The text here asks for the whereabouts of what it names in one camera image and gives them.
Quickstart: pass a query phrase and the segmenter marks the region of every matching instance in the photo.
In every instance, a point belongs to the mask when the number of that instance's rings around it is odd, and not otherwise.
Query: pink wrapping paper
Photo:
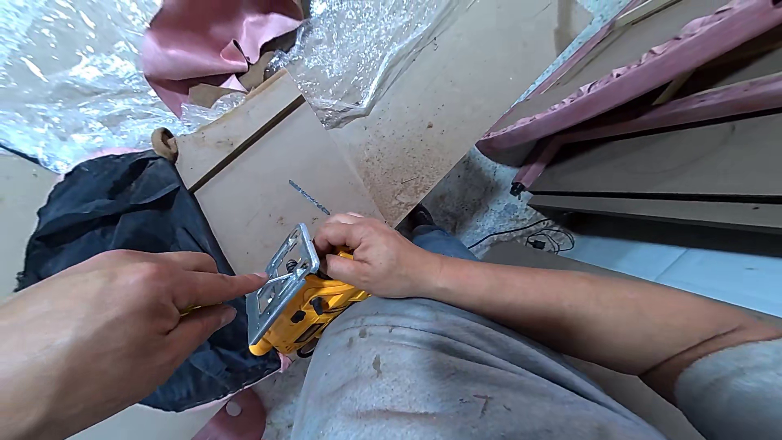
[[[293,0],[164,0],[144,34],[142,69],[180,117],[193,85],[235,85],[235,74],[258,61],[264,43],[302,19]]]

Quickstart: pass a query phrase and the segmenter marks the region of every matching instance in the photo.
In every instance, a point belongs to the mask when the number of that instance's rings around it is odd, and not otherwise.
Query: hand
[[[65,438],[138,402],[234,319],[221,302],[266,279],[198,252],[109,251],[22,290],[0,307],[0,438]]]
[[[382,297],[417,296],[437,279],[442,265],[439,255],[415,246],[385,223],[353,213],[333,215],[313,241],[325,256],[328,276]],[[353,260],[334,255],[335,246],[353,249]]]

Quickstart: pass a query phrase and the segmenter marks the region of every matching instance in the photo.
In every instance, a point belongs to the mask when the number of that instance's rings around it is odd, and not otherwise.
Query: left hand
[[[197,252],[109,251],[22,290],[0,307],[0,438],[65,438],[138,402],[266,280]]]

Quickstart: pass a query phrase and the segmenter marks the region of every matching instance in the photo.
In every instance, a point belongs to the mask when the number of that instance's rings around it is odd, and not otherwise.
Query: leg
[[[420,225],[413,229],[413,244],[435,254],[478,261],[464,243],[437,225]]]
[[[435,224],[432,215],[419,204],[405,219],[411,231],[406,237],[418,247],[435,254],[478,261],[464,243]]]

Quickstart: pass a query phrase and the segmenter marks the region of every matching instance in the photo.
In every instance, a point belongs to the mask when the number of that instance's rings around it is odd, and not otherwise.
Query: blue jeans
[[[439,226],[420,225],[413,229],[413,244],[435,254],[478,261],[464,243]]]

